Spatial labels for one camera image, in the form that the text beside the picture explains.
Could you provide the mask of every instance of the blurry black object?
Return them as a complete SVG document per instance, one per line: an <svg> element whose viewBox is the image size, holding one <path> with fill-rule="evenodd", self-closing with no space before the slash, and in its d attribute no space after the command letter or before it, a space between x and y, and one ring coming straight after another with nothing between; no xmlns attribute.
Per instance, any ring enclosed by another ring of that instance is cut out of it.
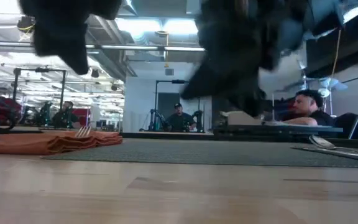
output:
<svg viewBox="0 0 358 224"><path fill-rule="evenodd" d="M92 69L91 77L99 78L99 71L97 69Z"/></svg>
<svg viewBox="0 0 358 224"><path fill-rule="evenodd" d="M339 0L207 0L196 25L206 55L181 97L223 96L257 116L265 98L259 68L272 71L305 32L341 27L343 16Z"/></svg>
<svg viewBox="0 0 358 224"><path fill-rule="evenodd" d="M17 28L20 32L25 34L32 34L34 31L35 20L29 16L22 16L17 22Z"/></svg>
<svg viewBox="0 0 358 224"><path fill-rule="evenodd" d="M196 122L197 132L198 132L198 133L203 133L203 132L204 132L204 126L203 126L203 111L198 110L198 111L194 112L193 115L191 115L191 118L194 119L194 117L195 117L196 120L197 120L197 122Z"/></svg>
<svg viewBox="0 0 358 224"><path fill-rule="evenodd" d="M38 56L59 56L77 74L88 73L85 34L90 14L115 19L121 0L20 0L35 18L33 43Z"/></svg>

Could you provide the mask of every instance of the ceiling light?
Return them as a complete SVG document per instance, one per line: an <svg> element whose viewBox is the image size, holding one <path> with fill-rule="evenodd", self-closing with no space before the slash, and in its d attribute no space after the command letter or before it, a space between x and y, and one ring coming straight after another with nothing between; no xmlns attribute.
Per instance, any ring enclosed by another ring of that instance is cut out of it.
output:
<svg viewBox="0 0 358 224"><path fill-rule="evenodd" d="M0 47L32 47L31 43L26 42L0 42Z"/></svg>
<svg viewBox="0 0 358 224"><path fill-rule="evenodd" d="M163 30L169 34L197 34L198 32L193 19L170 19Z"/></svg>
<svg viewBox="0 0 358 224"><path fill-rule="evenodd" d="M99 78L99 71L97 69L92 69L91 77Z"/></svg>
<svg viewBox="0 0 358 224"><path fill-rule="evenodd" d="M25 94L40 94L40 95L44 95L44 94L54 94L54 95L60 95L61 92L60 91L37 91L37 90L24 90L22 91ZM66 96L85 96L85 97L89 97L91 96L119 96L121 97L122 94L121 93L87 93L87 92L64 92L64 95Z"/></svg>
<svg viewBox="0 0 358 224"><path fill-rule="evenodd" d="M158 50L156 46L131 46L131 45L102 45L104 49L119 50Z"/></svg>
<svg viewBox="0 0 358 224"><path fill-rule="evenodd" d="M0 80L0 82L13 82L13 79ZM18 80L19 83L61 83L61 81L48 81L48 80ZM87 81L66 81L66 84L90 84L90 85L100 85L100 82L87 82Z"/></svg>
<svg viewBox="0 0 358 224"><path fill-rule="evenodd" d="M354 9L350 10L346 14L343 15L344 22L348 22L349 20L355 18L358 16L358 7L355 7Z"/></svg>
<svg viewBox="0 0 358 224"><path fill-rule="evenodd" d="M112 91L117 91L118 90L118 86L117 85L111 85L111 90Z"/></svg>
<svg viewBox="0 0 358 224"><path fill-rule="evenodd" d="M159 21L155 19L120 19L117 18L118 29L129 32L134 36L140 36L144 32L155 32L161 30Z"/></svg>
<svg viewBox="0 0 358 224"><path fill-rule="evenodd" d="M205 51L205 49L202 47L165 47L165 50L187 51L187 52L204 52Z"/></svg>
<svg viewBox="0 0 358 224"><path fill-rule="evenodd" d="M0 14L21 14L19 1L0 0Z"/></svg>

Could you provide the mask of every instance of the wooden floor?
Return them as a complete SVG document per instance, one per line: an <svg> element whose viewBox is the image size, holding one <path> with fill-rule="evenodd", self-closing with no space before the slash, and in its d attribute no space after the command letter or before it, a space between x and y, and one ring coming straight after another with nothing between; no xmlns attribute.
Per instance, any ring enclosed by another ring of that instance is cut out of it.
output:
<svg viewBox="0 0 358 224"><path fill-rule="evenodd" d="M358 224L358 169L0 156L0 224Z"/></svg>

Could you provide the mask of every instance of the black shirt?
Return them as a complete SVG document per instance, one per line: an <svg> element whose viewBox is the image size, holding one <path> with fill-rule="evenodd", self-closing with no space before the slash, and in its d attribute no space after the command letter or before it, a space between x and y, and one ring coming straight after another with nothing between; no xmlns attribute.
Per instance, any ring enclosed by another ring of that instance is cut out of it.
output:
<svg viewBox="0 0 358 224"><path fill-rule="evenodd" d="M322 126L334 126L334 118L324 111L317 110L309 115L309 118L313 118L317 121L318 125Z"/></svg>
<svg viewBox="0 0 358 224"><path fill-rule="evenodd" d="M186 126L195 124L194 119L186 113L181 115L175 113L167 119L167 122L172 127L172 132L183 132Z"/></svg>
<svg viewBox="0 0 358 224"><path fill-rule="evenodd" d="M68 126L67 120L70 119L70 127ZM55 128L73 128L73 123L79 122L77 116L75 116L71 111L59 111L55 116L52 118L53 125Z"/></svg>

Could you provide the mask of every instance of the man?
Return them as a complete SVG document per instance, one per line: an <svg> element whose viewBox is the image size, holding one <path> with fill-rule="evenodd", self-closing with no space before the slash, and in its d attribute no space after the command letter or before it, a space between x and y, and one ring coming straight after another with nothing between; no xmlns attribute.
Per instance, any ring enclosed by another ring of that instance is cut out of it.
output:
<svg viewBox="0 0 358 224"><path fill-rule="evenodd" d="M194 119L183 112L183 107L180 103L176 103L174 108L175 113L167 119L168 124L171 126L171 132L184 132L187 126L192 131L196 127Z"/></svg>
<svg viewBox="0 0 358 224"><path fill-rule="evenodd" d="M52 121L55 125L55 128L80 128L81 124L77 116L75 116L72 112L73 102L65 101L62 110L59 111L55 116L53 116ZM68 126L67 119L71 120L71 125Z"/></svg>
<svg viewBox="0 0 358 224"><path fill-rule="evenodd" d="M287 124L301 124L309 126L334 126L334 119L321 111L323 98L316 90L301 90L296 93L293 104L297 118L284 121Z"/></svg>

